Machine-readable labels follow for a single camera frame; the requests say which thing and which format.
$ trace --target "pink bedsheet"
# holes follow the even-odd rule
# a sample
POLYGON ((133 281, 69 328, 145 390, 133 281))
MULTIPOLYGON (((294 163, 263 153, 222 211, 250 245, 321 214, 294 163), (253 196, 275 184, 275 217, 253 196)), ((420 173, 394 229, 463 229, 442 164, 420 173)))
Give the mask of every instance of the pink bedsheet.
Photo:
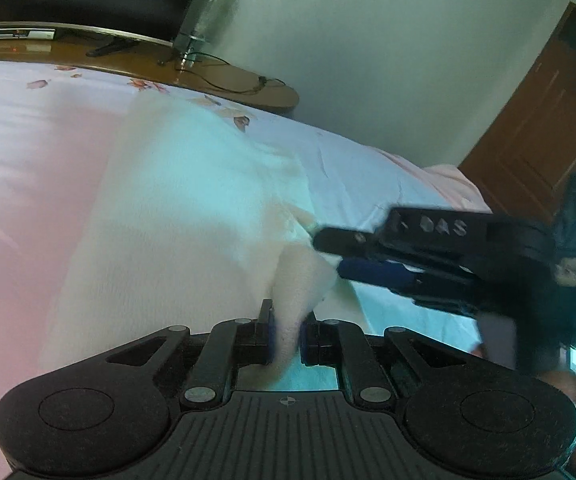
MULTIPOLYGON (((27 65, 0 77, 0 397, 36 373, 49 308, 121 120, 102 89, 73 93, 62 75, 27 65), (48 74, 50 94, 27 88, 48 74)), ((9 471, 0 452, 0 478, 9 471)))
MULTIPOLYGON (((132 96, 142 90, 169 91, 107 73, 0 62, 0 397, 37 373, 50 308, 94 203, 114 131, 132 96)), ((373 150, 316 128, 197 92, 170 92, 211 108, 241 130, 250 125, 257 140, 291 143, 287 147, 295 149, 308 173, 319 220, 360 228, 373 212, 399 199, 419 205, 443 203, 439 192, 452 203, 428 173, 418 173, 423 170, 403 159, 395 162, 405 162, 404 171, 385 161, 382 167, 382 158, 373 150), (341 150, 341 144, 348 148, 341 150), (351 178, 346 151, 353 153, 353 160, 360 154, 361 167, 378 168, 382 178, 351 178)), ((385 297, 388 312, 394 312, 393 296, 386 291, 385 297)), ((384 310, 379 301, 373 303, 375 312, 384 310)), ((402 303, 402 312, 412 312, 402 303)), ((417 310, 414 314, 421 316, 417 310)), ((434 325, 438 334, 452 327, 444 318, 434 325)), ((455 329, 453 336, 470 334, 468 330, 455 329)), ((8 472, 0 453, 0 479, 8 472)))
POLYGON ((477 186, 469 181, 451 164, 439 164, 429 168, 420 168, 399 155, 377 150, 402 170, 414 176, 439 193, 453 209, 490 213, 477 186))

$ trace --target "circular pad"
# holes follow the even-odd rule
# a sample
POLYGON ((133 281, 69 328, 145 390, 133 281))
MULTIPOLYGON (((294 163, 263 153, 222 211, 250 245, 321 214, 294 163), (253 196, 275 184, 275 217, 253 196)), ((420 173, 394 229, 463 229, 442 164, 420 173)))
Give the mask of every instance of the circular pad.
POLYGON ((105 393, 71 388, 46 397, 39 405, 39 416, 56 430, 81 431, 98 426, 113 410, 113 399, 105 393))
POLYGON ((404 414, 436 462, 474 478, 533 478, 564 465, 576 444, 567 396, 512 373, 451 368, 421 387, 404 414))

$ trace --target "screw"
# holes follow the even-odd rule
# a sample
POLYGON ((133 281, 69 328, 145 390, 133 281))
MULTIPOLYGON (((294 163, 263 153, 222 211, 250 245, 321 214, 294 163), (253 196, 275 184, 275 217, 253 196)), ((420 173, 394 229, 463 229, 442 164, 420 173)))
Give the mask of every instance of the screw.
POLYGON ((212 388, 207 388, 206 386, 195 386, 186 390, 184 397, 190 402, 209 402, 217 396, 217 393, 212 388))
POLYGON ((390 398, 390 392, 386 388, 371 386, 361 390, 359 396, 366 402, 386 402, 390 398))

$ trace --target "wooden door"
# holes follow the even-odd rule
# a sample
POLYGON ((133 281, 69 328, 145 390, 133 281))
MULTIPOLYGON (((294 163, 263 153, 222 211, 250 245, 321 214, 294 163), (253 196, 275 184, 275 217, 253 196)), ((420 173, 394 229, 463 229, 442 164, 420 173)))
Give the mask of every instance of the wooden door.
POLYGON ((549 222, 576 171, 576 43, 569 36, 562 29, 550 39, 460 165, 495 211, 549 222))

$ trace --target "pink blanket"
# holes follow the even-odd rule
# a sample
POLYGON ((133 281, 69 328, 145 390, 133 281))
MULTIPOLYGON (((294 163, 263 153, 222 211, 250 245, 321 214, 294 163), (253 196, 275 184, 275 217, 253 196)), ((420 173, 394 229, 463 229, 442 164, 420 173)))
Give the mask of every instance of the pink blanket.
MULTIPOLYGON (((132 97, 141 90, 168 92, 161 86, 112 74, 0 62, 0 398, 7 390, 37 373, 47 318, 62 290, 70 258, 95 201, 113 146, 114 131, 125 117, 132 97)), ((180 98, 212 107, 215 113, 242 131, 248 125, 250 130, 258 126, 258 136, 264 142, 272 140, 266 137, 273 128, 277 131, 277 143, 277 139, 293 139, 297 147, 299 142, 311 142, 322 136, 309 126, 263 112, 251 113, 196 92, 170 91, 180 98), (264 117, 264 122, 257 116, 264 117), (286 134, 287 128, 293 128, 297 133, 286 134)), ((315 147, 308 145, 302 155, 320 162, 321 150, 317 152, 316 143, 312 143, 315 147)), ((450 171, 420 170, 404 159, 385 155, 407 173, 439 191, 454 207, 477 208, 474 205, 478 203, 476 189, 469 189, 467 181, 447 184, 451 179, 460 180, 453 178, 450 171), (453 195, 455 185, 465 189, 453 195)), ((363 167, 368 165, 365 160, 362 163, 363 167)), ((312 169, 315 163, 305 166, 311 170, 312 193, 319 189, 317 183, 325 184, 321 187, 324 191, 319 190, 317 205, 320 209, 332 210, 331 206, 325 209, 324 203, 343 202, 343 207, 354 212, 353 207, 356 208, 356 203, 363 197, 358 197, 357 192, 350 193, 335 177, 335 171, 348 174, 349 168, 338 168, 331 158, 326 159, 324 169, 317 170, 319 173, 312 169)), ((386 173, 390 165, 384 166, 386 173)), ((397 171, 393 171, 385 177, 389 182, 388 193, 384 191, 383 196, 380 195, 385 203, 396 200, 396 174, 397 171)), ((436 199, 434 192, 418 186, 412 178, 409 180, 415 185, 409 185, 415 187, 414 196, 427 193, 436 199)), ((367 211, 373 205, 377 206, 364 202, 367 211)), ((427 202, 421 198, 415 200, 415 203, 427 202)), ((330 221, 338 223, 340 215, 330 213, 330 221)), ((0 452, 0 479, 9 471, 0 452)))
POLYGON ((459 169, 450 164, 420 168, 399 155, 377 150, 402 170, 432 187, 453 209, 490 213, 479 189, 459 169))

